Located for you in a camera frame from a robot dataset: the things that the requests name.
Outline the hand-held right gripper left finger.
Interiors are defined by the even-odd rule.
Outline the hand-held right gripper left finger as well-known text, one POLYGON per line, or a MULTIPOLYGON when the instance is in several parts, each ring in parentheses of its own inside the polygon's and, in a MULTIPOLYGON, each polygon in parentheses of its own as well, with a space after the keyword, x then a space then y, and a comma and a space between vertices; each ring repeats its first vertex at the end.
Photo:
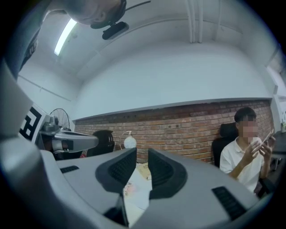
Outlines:
POLYGON ((56 161, 41 151, 67 229, 128 229, 123 189, 136 166, 135 148, 56 161))

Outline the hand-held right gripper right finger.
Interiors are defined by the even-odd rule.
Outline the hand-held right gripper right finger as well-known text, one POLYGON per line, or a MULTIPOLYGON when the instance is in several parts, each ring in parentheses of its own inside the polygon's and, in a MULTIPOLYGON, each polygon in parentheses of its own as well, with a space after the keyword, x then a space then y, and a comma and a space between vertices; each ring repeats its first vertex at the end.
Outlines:
POLYGON ((133 229, 243 229, 267 205, 217 167, 149 149, 149 205, 133 229))

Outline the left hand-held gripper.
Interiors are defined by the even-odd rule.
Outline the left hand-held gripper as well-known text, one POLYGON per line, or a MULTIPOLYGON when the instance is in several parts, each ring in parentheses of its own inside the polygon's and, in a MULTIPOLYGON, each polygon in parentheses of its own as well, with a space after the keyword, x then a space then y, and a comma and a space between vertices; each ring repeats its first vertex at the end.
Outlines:
POLYGON ((76 153, 98 145, 96 136, 60 131, 52 117, 33 103, 17 84, 5 60, 0 61, 0 160, 35 150, 76 153))

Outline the black office chair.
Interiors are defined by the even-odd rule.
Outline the black office chair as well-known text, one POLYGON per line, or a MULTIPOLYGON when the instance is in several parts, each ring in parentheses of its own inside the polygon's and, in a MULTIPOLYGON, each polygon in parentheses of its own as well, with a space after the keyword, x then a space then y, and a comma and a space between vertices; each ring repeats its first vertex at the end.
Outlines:
POLYGON ((113 152, 115 142, 112 133, 113 131, 110 130, 95 131, 93 135, 98 138, 98 145, 87 151, 87 157, 113 152))
MULTIPOLYGON (((214 165, 219 168, 220 165, 220 155, 225 146, 230 142, 234 141, 238 136, 238 131, 236 129, 236 123, 224 123, 221 124, 219 129, 220 137, 212 142, 211 148, 214 155, 214 165)), ((274 184, 268 179, 259 179, 259 184, 261 188, 255 193, 259 198, 261 198, 264 193, 269 194, 275 191, 274 184)))

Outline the black standing fan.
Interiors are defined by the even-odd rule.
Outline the black standing fan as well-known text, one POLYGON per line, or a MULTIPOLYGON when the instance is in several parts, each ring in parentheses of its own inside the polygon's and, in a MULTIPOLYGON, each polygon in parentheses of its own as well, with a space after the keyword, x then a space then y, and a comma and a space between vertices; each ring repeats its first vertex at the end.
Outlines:
POLYGON ((50 116, 55 117, 56 124, 66 131, 71 131, 70 119, 67 112, 62 108, 56 108, 50 112, 50 116))

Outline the pink artificial flower bunch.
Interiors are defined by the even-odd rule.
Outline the pink artificial flower bunch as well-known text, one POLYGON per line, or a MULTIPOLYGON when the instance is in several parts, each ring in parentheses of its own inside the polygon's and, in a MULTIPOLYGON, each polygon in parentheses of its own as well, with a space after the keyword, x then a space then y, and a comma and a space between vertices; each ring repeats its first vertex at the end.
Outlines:
POLYGON ((140 183, 128 181, 123 189, 124 197, 131 197, 140 192, 140 183))

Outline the white folding table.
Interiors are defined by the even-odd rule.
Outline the white folding table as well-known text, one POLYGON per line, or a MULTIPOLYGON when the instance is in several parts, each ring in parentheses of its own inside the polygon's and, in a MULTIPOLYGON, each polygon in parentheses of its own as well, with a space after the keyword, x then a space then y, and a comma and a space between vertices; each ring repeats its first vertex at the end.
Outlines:
POLYGON ((136 168, 128 181, 131 180, 140 183, 140 192, 134 196, 124 198, 136 207, 146 210, 149 205, 149 194, 152 190, 151 180, 145 180, 136 168))

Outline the pale smartphone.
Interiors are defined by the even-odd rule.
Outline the pale smartphone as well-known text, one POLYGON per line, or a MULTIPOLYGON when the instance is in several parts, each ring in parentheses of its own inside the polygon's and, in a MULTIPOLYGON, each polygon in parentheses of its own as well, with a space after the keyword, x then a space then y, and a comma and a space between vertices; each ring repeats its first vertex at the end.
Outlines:
POLYGON ((272 137, 273 133, 274 133, 274 129, 272 129, 272 130, 268 133, 268 135, 260 142, 259 147, 261 147, 266 141, 268 141, 268 140, 272 137))

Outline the fluorescent ceiling light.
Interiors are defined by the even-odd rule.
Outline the fluorescent ceiling light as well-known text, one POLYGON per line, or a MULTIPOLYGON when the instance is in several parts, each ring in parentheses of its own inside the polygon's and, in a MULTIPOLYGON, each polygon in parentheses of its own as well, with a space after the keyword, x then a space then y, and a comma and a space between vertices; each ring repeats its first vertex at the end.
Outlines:
POLYGON ((64 27, 57 43, 54 49, 54 54, 59 56, 63 45, 65 44, 66 39, 68 38, 68 36, 70 35, 70 33, 72 32, 73 28, 75 27, 75 25, 77 24, 77 22, 73 19, 70 19, 68 21, 68 23, 66 24, 66 26, 64 27))

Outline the dark desk with white legs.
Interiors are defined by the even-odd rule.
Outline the dark desk with white legs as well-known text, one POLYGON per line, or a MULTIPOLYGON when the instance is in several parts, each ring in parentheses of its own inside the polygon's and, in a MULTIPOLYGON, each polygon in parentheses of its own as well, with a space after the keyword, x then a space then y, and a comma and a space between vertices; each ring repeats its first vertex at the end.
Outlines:
POLYGON ((275 164, 272 171, 277 169, 280 159, 286 159, 286 132, 278 131, 274 134, 274 138, 276 139, 276 143, 273 148, 272 158, 275 164))

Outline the person's dark shirt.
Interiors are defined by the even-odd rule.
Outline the person's dark shirt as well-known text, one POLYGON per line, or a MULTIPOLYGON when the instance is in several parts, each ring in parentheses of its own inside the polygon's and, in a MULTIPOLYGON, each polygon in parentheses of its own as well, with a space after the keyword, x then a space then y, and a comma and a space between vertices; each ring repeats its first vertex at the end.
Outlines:
POLYGON ((37 38, 45 17, 63 11, 66 0, 6 0, 0 4, 6 23, 0 45, 0 77, 17 78, 29 47, 37 38))

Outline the white ceiling pipes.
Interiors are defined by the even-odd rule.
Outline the white ceiling pipes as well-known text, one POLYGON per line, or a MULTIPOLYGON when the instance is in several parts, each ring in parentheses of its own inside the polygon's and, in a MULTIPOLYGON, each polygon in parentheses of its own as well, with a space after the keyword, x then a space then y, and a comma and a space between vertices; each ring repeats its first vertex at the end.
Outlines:
POLYGON ((198 37, 196 38, 196 17, 195 17, 195 0, 185 0, 188 25, 189 25, 189 42, 202 43, 203 35, 203 0, 196 0, 198 4, 198 37))

